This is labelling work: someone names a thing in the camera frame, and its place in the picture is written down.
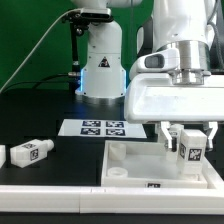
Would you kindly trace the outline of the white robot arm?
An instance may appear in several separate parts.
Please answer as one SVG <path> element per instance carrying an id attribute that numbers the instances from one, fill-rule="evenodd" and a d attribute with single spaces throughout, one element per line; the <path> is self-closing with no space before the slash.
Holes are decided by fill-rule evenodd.
<path id="1" fill-rule="evenodd" d="M 105 25 L 111 8 L 142 0 L 71 0 L 90 21 L 87 64 L 77 93 L 86 99 L 116 98 L 124 79 L 121 44 Z M 124 117 L 131 123 L 224 122 L 224 76 L 219 0 L 154 0 L 152 14 L 136 34 L 136 60 L 129 72 Z"/>

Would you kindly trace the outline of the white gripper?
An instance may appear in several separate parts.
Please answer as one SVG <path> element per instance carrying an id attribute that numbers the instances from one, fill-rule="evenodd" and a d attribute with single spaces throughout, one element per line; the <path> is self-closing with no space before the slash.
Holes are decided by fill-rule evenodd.
<path id="1" fill-rule="evenodd" d="M 224 75 L 205 76 L 202 85 L 174 85 L 170 72 L 179 65 L 177 48 L 139 57 L 130 70 L 124 117 L 129 123 L 160 122 L 168 151 L 170 122 L 205 122 L 207 149 L 212 150 L 217 122 L 224 122 Z"/>

